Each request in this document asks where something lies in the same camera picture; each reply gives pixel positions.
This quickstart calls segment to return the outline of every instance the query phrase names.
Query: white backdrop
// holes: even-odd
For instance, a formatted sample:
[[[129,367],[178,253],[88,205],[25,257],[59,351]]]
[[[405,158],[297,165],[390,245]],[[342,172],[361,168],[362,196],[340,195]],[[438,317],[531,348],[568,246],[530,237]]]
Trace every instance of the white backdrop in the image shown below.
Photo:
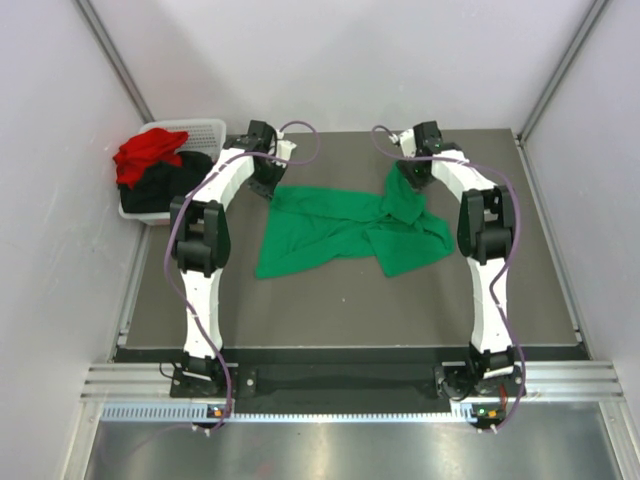
[[[126,287],[111,156],[140,120],[69,0],[3,5],[0,63],[0,478],[48,479]]]
[[[611,2],[528,142],[585,317],[640,425],[640,4]]]
[[[591,0],[93,0],[157,118],[522,127]]]

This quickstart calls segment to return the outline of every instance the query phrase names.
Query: green cloth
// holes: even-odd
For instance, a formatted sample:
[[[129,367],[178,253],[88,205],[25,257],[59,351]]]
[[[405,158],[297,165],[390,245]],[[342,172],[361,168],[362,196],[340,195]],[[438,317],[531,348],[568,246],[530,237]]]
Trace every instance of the green cloth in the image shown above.
[[[447,223],[427,212],[394,166],[385,195],[317,187],[277,187],[258,278],[317,267],[334,258],[375,255],[387,276],[437,262],[453,252]]]

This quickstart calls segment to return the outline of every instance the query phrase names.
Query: laundry basket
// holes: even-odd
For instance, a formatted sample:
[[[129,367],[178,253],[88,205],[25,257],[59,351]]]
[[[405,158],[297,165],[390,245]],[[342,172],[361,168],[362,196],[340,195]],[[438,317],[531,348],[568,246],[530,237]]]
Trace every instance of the laundry basket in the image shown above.
[[[217,118],[192,118],[187,120],[163,120],[144,125],[138,133],[144,133],[152,128],[164,128],[169,132],[187,132],[189,139],[176,151],[189,150],[209,155],[213,160],[220,156],[222,145],[227,134],[227,125]],[[126,213],[122,210],[122,203],[118,210],[122,218],[139,220],[147,225],[168,225],[169,212],[155,213]]]

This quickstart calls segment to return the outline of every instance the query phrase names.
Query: black cloth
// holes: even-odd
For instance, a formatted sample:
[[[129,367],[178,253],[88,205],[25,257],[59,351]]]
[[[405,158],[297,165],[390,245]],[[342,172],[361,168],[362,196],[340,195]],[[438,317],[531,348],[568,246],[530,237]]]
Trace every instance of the black cloth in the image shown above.
[[[196,188],[214,162],[201,152],[178,152],[182,167],[158,162],[147,167],[133,187],[118,185],[122,210],[126,213],[168,212],[173,197],[186,195]]]

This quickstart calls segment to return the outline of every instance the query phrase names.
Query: metal floor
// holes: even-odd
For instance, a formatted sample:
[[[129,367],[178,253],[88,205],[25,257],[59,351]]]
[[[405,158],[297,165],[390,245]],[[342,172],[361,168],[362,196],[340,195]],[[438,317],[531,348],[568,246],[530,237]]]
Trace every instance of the metal floor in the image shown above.
[[[522,405],[499,435],[466,424],[101,423],[86,478],[189,480],[621,478],[597,404]]]
[[[509,272],[509,316],[526,345],[573,345],[574,329],[549,254],[532,194],[509,130],[445,131],[468,158],[509,175],[524,219],[521,248]],[[287,136],[314,148],[309,134]],[[322,134],[319,158],[290,167],[282,181],[382,193],[392,161],[377,152],[369,133]],[[430,211],[457,228],[459,205],[444,185],[426,191]],[[227,346],[345,347],[466,345],[472,330],[471,275],[455,252],[425,268],[386,278],[375,258],[334,260],[320,268],[257,280],[254,268],[268,204],[241,189],[228,211],[231,259],[222,276],[220,328]],[[181,347],[184,306],[162,273],[167,227],[154,227],[127,347]],[[178,272],[174,275],[180,282]]]

